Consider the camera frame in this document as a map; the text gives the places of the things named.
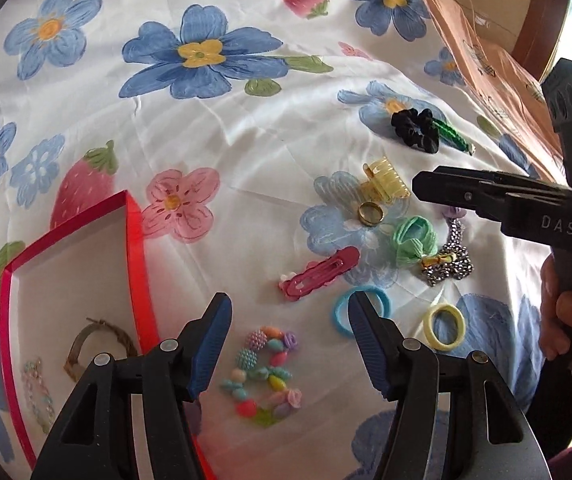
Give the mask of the person's right hand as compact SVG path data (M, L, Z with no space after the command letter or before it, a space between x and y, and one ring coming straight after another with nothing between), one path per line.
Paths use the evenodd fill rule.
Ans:
M540 306L540 348L548 361L570 350L566 328L572 328L572 292L560 289L555 258L549 255L540 270L542 305Z

